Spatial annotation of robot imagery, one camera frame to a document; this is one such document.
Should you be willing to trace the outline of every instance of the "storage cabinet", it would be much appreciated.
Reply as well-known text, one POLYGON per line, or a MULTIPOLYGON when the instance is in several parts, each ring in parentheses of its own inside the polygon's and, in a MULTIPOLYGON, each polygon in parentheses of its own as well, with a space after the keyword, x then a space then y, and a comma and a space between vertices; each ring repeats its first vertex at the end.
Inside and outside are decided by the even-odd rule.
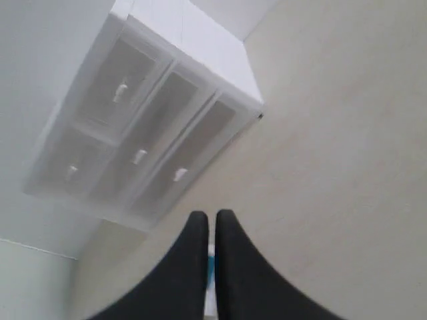
MULTIPOLYGON (((171 38, 177 30, 167 32, 179 25, 157 28, 161 19, 153 17, 160 12, 146 5, 116 1, 39 140, 25 184, 30 194, 144 231, 262 106, 243 44, 236 39, 232 48, 230 35, 216 31, 217 39, 205 41, 217 41, 221 55, 212 43, 209 52, 192 53, 187 42, 171 38), (218 60, 225 50, 230 59, 218 60), (230 63, 246 78, 227 78, 230 63)), ((200 15, 194 21, 204 21, 200 30, 217 27, 190 9, 169 12, 183 15, 171 21, 191 25, 194 17, 184 14, 191 12, 200 15)))

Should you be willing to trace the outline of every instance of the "beige floor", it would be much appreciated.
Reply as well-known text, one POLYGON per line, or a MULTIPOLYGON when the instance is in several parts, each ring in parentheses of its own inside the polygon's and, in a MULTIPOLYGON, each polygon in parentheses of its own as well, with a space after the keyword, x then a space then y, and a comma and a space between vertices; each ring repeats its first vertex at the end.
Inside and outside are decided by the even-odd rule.
POLYGON ((135 285, 189 211, 213 222, 222 207, 338 314, 427 319, 427 2, 283 0, 247 48, 266 116, 145 241, 121 238, 129 250, 92 266, 105 250, 89 246, 75 319, 135 285))

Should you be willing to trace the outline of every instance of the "white drawer unit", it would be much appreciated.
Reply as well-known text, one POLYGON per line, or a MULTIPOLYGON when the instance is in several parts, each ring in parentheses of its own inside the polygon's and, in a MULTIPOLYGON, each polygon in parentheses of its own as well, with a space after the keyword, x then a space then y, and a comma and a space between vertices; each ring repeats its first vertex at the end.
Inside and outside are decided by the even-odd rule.
POLYGON ((188 0, 117 0, 25 192, 142 231, 261 114, 243 43, 188 0))

